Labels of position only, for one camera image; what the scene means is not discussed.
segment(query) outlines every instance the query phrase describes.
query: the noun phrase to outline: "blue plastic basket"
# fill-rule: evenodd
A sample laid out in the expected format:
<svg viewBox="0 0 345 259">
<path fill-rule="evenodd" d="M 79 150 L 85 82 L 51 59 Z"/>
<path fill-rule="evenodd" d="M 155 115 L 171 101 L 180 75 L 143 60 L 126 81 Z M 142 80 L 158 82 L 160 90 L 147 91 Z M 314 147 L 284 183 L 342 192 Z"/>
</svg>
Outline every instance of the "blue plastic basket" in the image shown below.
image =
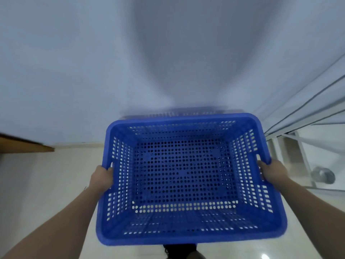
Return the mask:
<svg viewBox="0 0 345 259">
<path fill-rule="evenodd" d="M 272 238 L 287 219 L 261 179 L 270 163 L 252 114 L 120 120 L 107 129 L 103 167 L 114 184 L 98 203 L 105 245 L 183 244 Z"/>
</svg>

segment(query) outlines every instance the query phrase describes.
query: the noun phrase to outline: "tiled floor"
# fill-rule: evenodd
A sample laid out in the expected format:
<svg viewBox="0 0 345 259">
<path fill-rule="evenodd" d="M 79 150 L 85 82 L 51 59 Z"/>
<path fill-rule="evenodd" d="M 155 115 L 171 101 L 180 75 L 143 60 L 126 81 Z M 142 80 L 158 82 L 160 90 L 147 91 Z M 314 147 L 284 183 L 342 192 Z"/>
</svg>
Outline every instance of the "tiled floor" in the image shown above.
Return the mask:
<svg viewBox="0 0 345 259">
<path fill-rule="evenodd" d="M 0 257 L 37 226 L 65 207 L 88 185 L 102 148 L 57 149 L 54 153 L 0 156 Z M 320 195 L 345 210 L 341 196 Z M 284 201 L 286 233 L 277 239 L 199 244 L 206 258 L 320 258 Z M 103 246 L 94 213 L 81 258 L 166 258 L 162 246 Z"/>
</svg>

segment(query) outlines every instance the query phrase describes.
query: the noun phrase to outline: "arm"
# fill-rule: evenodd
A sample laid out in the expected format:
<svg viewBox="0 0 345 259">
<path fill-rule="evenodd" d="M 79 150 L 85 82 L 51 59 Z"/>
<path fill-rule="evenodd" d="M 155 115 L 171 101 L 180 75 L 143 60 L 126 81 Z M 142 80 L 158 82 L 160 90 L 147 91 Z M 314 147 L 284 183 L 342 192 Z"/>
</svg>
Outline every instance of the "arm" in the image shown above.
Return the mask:
<svg viewBox="0 0 345 259">
<path fill-rule="evenodd" d="M 345 213 L 327 204 L 287 176 L 281 162 L 258 161 L 267 181 L 281 192 L 323 258 L 345 258 Z"/>
<path fill-rule="evenodd" d="M 111 185 L 112 169 L 97 166 L 88 188 L 21 240 L 2 259 L 78 259 L 97 202 Z"/>
</svg>

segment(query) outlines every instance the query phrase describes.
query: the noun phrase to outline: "forearm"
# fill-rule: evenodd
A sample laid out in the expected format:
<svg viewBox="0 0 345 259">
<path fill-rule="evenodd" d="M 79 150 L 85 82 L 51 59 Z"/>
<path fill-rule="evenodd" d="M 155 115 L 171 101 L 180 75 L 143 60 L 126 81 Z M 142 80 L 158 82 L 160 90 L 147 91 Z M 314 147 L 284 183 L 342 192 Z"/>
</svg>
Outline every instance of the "forearm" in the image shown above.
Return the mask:
<svg viewBox="0 0 345 259">
<path fill-rule="evenodd" d="M 85 189 L 62 211 L 12 248 L 3 259 L 79 258 L 97 201 L 97 188 Z"/>
<path fill-rule="evenodd" d="M 345 258 L 345 213 L 291 179 L 275 185 L 324 258 Z"/>
</svg>

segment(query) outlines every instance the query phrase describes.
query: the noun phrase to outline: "hand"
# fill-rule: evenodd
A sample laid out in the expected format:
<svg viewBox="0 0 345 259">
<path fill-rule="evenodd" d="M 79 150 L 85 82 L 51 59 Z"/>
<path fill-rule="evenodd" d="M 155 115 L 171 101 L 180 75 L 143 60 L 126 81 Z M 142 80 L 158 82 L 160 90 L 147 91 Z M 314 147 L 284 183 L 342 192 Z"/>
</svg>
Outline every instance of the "hand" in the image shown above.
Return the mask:
<svg viewBox="0 0 345 259">
<path fill-rule="evenodd" d="M 272 163 L 269 165 L 265 164 L 263 161 L 258 161 L 258 165 L 262 170 L 264 178 L 276 188 L 279 188 L 289 179 L 287 176 L 287 169 L 278 160 L 272 160 Z"/>
<path fill-rule="evenodd" d="M 98 165 L 91 175 L 89 187 L 94 187 L 104 193 L 113 184 L 113 171 L 114 169 L 112 167 L 109 167 L 109 169 L 106 170 L 102 166 Z"/>
</svg>

